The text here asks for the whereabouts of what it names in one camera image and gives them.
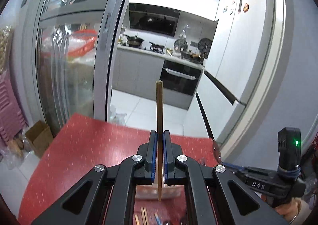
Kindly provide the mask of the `right hand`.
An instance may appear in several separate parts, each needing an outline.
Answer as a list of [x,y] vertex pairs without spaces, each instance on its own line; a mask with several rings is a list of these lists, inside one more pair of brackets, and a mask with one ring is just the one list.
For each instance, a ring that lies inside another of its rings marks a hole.
[[275,211],[284,217],[284,219],[291,223],[299,214],[301,208],[301,199],[292,198],[291,201],[287,204],[282,204],[278,207],[275,207]]

